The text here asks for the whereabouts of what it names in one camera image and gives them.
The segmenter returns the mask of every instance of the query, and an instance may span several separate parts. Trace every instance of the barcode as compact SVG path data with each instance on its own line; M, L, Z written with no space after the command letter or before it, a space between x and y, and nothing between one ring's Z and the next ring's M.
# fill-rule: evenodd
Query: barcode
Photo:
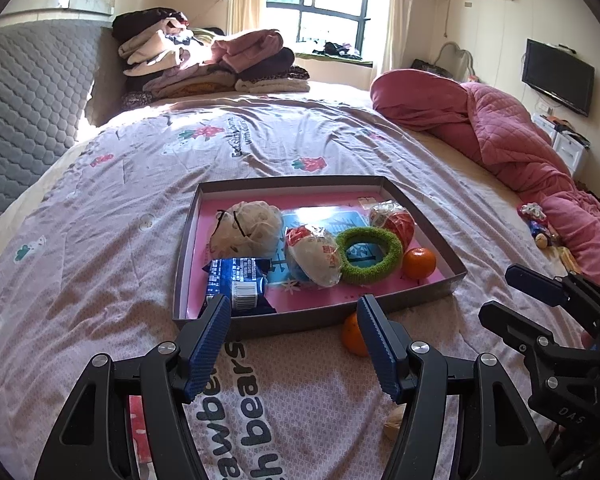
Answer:
M258 304L258 285L256 282L232 282L232 304L236 310L251 310Z

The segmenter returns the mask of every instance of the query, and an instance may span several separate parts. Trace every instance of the wall-mounted television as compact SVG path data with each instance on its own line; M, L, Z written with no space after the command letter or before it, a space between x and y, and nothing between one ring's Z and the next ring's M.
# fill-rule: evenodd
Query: wall-mounted television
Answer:
M569 52L526 40L522 81L564 104L574 112L589 116L595 69Z

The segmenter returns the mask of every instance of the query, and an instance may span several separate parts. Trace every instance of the metal screw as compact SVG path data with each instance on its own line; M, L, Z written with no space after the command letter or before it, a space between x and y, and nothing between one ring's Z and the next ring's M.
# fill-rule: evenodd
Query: metal screw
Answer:
M487 366L495 366L498 363L496 356L493 354L482 354L480 356L480 361L482 361Z
M171 341L165 341L164 343L160 343L158 345L158 352L162 355L168 355L176 349L176 343L172 343Z
M100 368L101 366L107 364L107 361L109 361L109 358L106 355L98 354L91 360L91 364L96 368Z
M416 354L426 354L429 351L429 345L424 341L416 341L412 343L411 350Z

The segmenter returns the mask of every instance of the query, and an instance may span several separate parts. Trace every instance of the green ring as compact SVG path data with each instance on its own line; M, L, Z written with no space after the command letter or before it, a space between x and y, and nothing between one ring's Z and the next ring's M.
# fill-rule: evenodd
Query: green ring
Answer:
M402 243L391 231L378 227L353 227L336 238L342 260L342 281L349 285L368 285L379 282L400 266ZM355 244L378 244L385 257L371 267L357 267L347 259L347 250Z

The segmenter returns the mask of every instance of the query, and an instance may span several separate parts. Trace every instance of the orange fruit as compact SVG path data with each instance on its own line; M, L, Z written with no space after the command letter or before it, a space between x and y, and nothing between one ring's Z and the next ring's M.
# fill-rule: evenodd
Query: orange fruit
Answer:
M428 278L436 270L436 255L424 248L409 249L402 258L402 272L412 280Z
M358 316L355 312L344 320L341 338L342 344L349 352L360 357L368 357L369 352L366 351L365 340L360 332Z

